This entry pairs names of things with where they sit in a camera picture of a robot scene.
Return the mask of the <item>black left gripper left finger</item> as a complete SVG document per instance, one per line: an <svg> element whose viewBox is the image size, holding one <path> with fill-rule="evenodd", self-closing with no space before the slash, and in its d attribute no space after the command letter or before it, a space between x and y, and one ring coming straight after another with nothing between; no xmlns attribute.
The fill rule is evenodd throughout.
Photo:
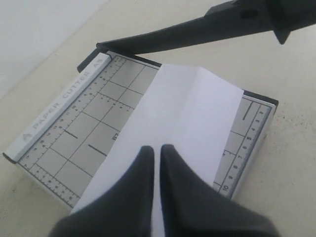
<svg viewBox="0 0 316 237"><path fill-rule="evenodd" d="M154 150L143 146L123 176L97 200L61 219L51 237L149 237Z"/></svg>

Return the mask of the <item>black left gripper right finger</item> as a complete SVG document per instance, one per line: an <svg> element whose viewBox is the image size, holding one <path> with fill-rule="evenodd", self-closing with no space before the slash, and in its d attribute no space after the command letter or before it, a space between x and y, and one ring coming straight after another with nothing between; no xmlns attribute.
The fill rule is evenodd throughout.
<svg viewBox="0 0 316 237"><path fill-rule="evenodd" d="M160 153L160 197L167 237L275 237L265 216L222 196L201 180L173 145Z"/></svg>

